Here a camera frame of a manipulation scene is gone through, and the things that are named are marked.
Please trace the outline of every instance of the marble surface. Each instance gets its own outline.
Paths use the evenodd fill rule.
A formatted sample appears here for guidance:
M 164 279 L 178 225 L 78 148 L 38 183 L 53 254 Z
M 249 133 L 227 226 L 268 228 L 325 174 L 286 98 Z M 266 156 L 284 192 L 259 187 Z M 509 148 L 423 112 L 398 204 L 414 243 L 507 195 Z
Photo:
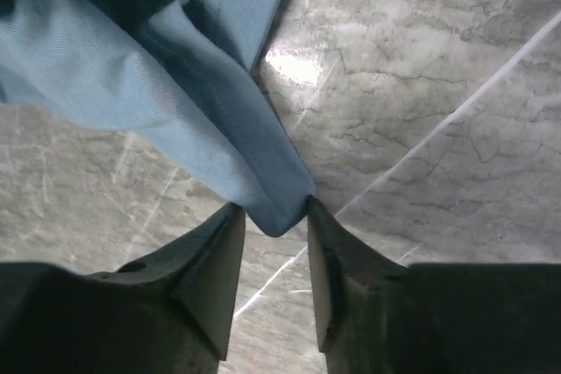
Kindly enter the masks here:
M 283 0 L 256 79 L 390 258 L 561 258 L 561 0 Z M 0 259 L 114 270 L 223 201 L 144 139 L 0 108 Z M 224 373 L 325 372 L 305 223 L 248 222 Z

